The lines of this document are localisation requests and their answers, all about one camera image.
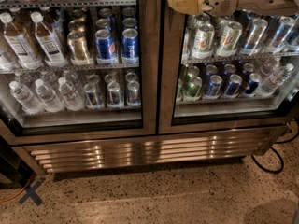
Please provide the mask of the tea bottle white cap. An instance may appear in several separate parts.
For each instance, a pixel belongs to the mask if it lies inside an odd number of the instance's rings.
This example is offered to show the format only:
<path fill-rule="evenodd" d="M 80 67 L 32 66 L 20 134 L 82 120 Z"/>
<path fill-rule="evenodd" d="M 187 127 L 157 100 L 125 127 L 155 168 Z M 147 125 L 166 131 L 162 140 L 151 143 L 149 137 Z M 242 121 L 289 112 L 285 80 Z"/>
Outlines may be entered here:
<path fill-rule="evenodd" d="M 48 62 L 56 67 L 63 67 L 67 63 L 66 51 L 55 29 L 44 20 L 40 12 L 33 12 L 31 19 L 35 24 L 35 37 L 43 49 Z"/>
<path fill-rule="evenodd" d="M 0 20 L 4 24 L 4 38 L 17 55 L 19 64 L 30 70 L 42 67 L 41 55 L 26 28 L 7 12 L 0 15 Z"/>

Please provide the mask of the silver energy can right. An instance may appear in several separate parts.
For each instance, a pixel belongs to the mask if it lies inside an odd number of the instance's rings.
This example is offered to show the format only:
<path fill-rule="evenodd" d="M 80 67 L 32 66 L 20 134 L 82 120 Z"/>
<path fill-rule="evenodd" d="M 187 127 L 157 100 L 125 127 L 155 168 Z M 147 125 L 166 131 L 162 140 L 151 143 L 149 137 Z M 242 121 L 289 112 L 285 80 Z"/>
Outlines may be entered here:
<path fill-rule="evenodd" d="M 140 85 L 137 81 L 130 81 L 127 84 L 127 104 L 129 106 L 140 105 Z"/>

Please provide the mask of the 7up can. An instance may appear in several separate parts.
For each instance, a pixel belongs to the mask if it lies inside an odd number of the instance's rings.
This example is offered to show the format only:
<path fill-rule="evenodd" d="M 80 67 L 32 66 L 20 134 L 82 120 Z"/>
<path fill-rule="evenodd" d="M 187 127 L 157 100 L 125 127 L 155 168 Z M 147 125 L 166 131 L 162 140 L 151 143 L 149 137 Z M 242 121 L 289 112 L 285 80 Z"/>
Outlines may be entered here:
<path fill-rule="evenodd" d="M 197 29 L 192 47 L 193 58 L 204 59 L 211 55 L 214 34 L 211 24 L 203 24 Z"/>
<path fill-rule="evenodd" d="M 229 57 L 236 53 L 237 42 L 242 35 L 243 27 L 237 21 L 228 22 L 222 31 L 219 45 L 216 49 L 216 55 Z"/>

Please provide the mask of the tea bottle white cap right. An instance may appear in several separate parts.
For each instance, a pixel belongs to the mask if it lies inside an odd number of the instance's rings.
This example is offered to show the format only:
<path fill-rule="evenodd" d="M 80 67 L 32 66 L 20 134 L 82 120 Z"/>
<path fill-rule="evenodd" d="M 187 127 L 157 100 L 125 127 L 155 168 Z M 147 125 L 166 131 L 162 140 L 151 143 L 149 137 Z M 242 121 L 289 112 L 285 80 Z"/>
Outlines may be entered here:
<path fill-rule="evenodd" d="M 63 67 L 67 63 L 66 51 L 55 29 L 44 20 L 40 12 L 33 12 L 31 19 L 35 24 L 35 37 L 43 49 L 48 62 L 56 67 Z"/>

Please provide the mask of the silver energy can left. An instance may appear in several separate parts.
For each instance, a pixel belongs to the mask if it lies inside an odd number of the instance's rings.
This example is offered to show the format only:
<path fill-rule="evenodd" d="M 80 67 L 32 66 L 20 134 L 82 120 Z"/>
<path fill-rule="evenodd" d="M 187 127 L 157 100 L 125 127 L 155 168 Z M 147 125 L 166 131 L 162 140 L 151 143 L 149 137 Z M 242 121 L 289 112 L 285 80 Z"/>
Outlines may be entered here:
<path fill-rule="evenodd" d="M 94 83 L 88 83 L 84 86 L 86 95 L 86 106 L 89 109 L 100 109 L 104 107 L 103 95 L 100 88 Z"/>

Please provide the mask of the blue tape cross mark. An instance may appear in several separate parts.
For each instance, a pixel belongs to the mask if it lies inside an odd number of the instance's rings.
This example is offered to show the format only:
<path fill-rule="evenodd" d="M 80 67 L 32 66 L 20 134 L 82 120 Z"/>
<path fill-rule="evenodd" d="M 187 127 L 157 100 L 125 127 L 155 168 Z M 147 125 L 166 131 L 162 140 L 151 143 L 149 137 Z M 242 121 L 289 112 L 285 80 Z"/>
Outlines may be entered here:
<path fill-rule="evenodd" d="M 26 188 L 26 193 L 20 198 L 19 204 L 24 204 L 27 200 L 31 199 L 37 206 L 43 203 L 40 196 L 37 194 L 36 190 L 41 186 L 41 184 L 45 181 L 44 177 L 41 177 L 38 181 L 34 183 L 33 186 Z"/>

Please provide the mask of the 7up can right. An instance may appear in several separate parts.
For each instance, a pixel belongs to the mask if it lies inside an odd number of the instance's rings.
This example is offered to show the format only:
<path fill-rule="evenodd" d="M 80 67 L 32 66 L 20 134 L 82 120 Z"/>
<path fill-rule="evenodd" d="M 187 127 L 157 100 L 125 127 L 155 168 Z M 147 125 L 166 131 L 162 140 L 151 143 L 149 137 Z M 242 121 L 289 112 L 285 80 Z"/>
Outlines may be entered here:
<path fill-rule="evenodd" d="M 228 22 L 222 31 L 219 45 L 216 49 L 216 55 L 229 57 L 236 53 L 237 42 L 242 35 L 243 27 L 237 21 Z"/>

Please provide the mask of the water bottle right compartment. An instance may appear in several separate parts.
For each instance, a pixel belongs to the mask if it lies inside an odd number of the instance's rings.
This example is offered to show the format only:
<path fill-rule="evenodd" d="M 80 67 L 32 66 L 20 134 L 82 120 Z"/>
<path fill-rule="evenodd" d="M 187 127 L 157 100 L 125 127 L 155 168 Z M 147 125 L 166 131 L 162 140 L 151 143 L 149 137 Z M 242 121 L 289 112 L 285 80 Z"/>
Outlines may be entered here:
<path fill-rule="evenodd" d="M 273 73 L 263 81 L 259 89 L 259 94 L 262 97 L 271 96 L 276 89 L 290 77 L 293 69 L 294 65 L 292 63 L 287 63 L 285 66 L 276 68 Z"/>

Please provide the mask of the green soda can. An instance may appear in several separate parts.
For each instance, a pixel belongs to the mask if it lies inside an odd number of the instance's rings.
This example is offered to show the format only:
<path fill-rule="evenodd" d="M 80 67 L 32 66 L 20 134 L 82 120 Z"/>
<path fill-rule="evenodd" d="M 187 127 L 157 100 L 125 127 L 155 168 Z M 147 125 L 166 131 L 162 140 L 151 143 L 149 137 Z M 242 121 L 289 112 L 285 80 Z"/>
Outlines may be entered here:
<path fill-rule="evenodd" d="M 201 96 L 202 79 L 200 77 L 191 77 L 185 84 L 183 97 L 185 101 L 197 101 Z"/>

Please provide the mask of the blue can lower right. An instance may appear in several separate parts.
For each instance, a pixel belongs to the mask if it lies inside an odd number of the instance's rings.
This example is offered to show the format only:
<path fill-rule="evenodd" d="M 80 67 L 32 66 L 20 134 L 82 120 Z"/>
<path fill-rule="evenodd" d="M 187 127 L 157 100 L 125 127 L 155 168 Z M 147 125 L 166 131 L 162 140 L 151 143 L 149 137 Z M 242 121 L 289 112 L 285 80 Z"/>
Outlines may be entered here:
<path fill-rule="evenodd" d="M 246 97 L 253 97 L 257 91 L 257 88 L 260 86 L 261 81 L 262 78 L 259 74 L 250 74 L 243 85 L 242 94 Z"/>

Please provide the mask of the glass fridge door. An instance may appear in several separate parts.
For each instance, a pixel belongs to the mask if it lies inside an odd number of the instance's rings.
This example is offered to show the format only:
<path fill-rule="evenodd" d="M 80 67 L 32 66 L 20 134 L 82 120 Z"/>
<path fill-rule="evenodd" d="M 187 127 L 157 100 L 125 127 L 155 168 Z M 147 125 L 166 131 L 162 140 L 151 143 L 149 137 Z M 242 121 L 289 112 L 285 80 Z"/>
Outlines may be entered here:
<path fill-rule="evenodd" d="M 196 15 L 181 14 L 169 7 L 165 10 L 163 91 L 161 130 L 164 133 L 188 133 L 238 127 L 278 126 L 287 123 L 298 113 L 298 13 L 289 16 L 295 25 L 288 34 L 284 48 L 278 53 L 264 51 L 263 43 L 270 30 L 270 21 L 277 15 L 261 15 L 251 10 L 237 10 L 231 15 L 216 16 L 208 12 Z M 251 22 L 261 18 L 268 22 L 257 49 L 251 55 L 240 53 L 241 43 Z M 236 53 L 229 57 L 216 55 L 224 26 L 230 21 L 242 27 Z M 204 59 L 192 56 L 192 47 L 197 29 L 203 24 L 214 27 L 212 53 Z M 290 77 L 268 97 L 259 94 L 260 86 L 273 71 L 292 63 Z M 250 74 L 257 73 L 262 81 L 253 97 L 242 94 L 242 88 Z M 242 77 L 236 96 L 223 95 L 230 75 Z M 204 92 L 209 78 L 222 78 L 220 95 L 217 99 L 206 99 Z M 185 101 L 183 90 L 191 77 L 202 79 L 201 96 L 197 101 Z"/>
<path fill-rule="evenodd" d="M 161 0 L 1 0 L 1 14 L 9 13 L 22 24 L 32 37 L 41 55 L 43 66 L 35 70 L 23 68 L 18 57 L 4 38 L 1 22 L 1 134 L 12 146 L 80 141 L 94 138 L 115 138 L 152 134 L 155 130 L 156 81 L 160 38 Z M 33 12 L 40 12 L 52 25 L 66 51 L 63 67 L 51 65 L 35 37 Z M 139 59 L 126 63 L 121 55 L 122 32 L 127 28 L 138 31 Z M 95 44 L 95 33 L 109 30 L 114 38 L 117 62 L 101 64 Z M 73 65 L 67 45 L 67 35 L 83 32 L 87 39 L 93 65 Z M 71 81 L 83 101 L 83 108 L 66 108 L 59 92 L 60 77 Z M 36 80 L 49 83 L 63 101 L 64 110 L 28 114 L 10 93 L 9 83 L 18 81 L 36 94 Z M 124 107 L 107 106 L 107 85 L 120 84 Z M 127 84 L 140 85 L 140 105 L 127 104 Z M 86 106 L 84 86 L 96 84 L 103 95 L 104 107 Z"/>

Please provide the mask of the silver energy can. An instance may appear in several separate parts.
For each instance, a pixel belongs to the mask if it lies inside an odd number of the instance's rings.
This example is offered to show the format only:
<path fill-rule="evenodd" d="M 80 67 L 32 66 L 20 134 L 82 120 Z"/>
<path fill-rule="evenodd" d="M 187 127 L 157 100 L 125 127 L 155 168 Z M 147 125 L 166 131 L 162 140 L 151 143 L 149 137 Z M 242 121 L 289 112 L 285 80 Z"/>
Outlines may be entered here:
<path fill-rule="evenodd" d="M 103 95 L 100 88 L 94 83 L 88 83 L 84 86 L 86 95 L 86 106 L 89 109 L 100 109 L 104 107 Z"/>
<path fill-rule="evenodd" d="M 124 107 L 123 95 L 120 84 L 116 81 L 107 85 L 107 106 L 108 107 Z"/>
<path fill-rule="evenodd" d="M 127 84 L 127 104 L 129 106 L 140 105 L 140 85 L 137 81 L 130 81 Z"/>

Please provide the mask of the water bottle right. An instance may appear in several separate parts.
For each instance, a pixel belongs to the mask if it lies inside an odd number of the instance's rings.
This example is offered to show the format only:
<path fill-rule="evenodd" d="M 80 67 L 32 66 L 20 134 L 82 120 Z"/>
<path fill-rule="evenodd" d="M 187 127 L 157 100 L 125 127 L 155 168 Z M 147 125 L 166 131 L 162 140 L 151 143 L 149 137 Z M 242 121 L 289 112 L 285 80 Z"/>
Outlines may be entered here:
<path fill-rule="evenodd" d="M 63 96 L 66 108 L 71 111 L 79 111 L 83 108 L 83 101 L 78 94 L 75 85 L 65 77 L 60 77 L 59 92 Z"/>

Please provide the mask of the water bottle middle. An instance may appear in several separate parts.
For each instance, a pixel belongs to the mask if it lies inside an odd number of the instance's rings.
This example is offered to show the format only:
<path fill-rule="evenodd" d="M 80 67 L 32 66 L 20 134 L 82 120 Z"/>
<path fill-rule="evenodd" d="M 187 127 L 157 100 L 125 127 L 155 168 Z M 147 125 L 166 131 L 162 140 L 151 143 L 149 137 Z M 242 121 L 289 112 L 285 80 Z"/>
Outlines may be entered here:
<path fill-rule="evenodd" d="M 63 101 L 60 99 L 52 86 L 42 79 L 36 80 L 36 94 L 44 104 L 48 112 L 59 112 L 64 110 Z"/>

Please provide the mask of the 7up can left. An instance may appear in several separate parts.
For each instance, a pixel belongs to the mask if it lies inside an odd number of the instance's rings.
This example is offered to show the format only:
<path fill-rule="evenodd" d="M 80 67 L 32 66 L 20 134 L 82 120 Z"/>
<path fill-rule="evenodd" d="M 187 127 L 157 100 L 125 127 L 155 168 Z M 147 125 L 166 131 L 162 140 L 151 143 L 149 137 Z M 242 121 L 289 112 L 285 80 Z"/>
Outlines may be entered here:
<path fill-rule="evenodd" d="M 192 47 L 193 58 L 204 59 L 211 55 L 214 34 L 211 24 L 203 24 L 197 29 Z"/>

